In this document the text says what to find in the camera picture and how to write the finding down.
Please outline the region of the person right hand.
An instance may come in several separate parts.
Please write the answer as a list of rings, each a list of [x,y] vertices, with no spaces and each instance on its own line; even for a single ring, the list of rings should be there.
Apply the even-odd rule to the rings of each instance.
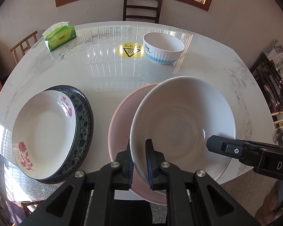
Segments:
[[[278,183],[276,182],[269,194],[266,195],[263,205],[255,214],[256,220],[260,225],[268,225],[278,219],[283,214],[283,207],[276,210],[278,201]]]

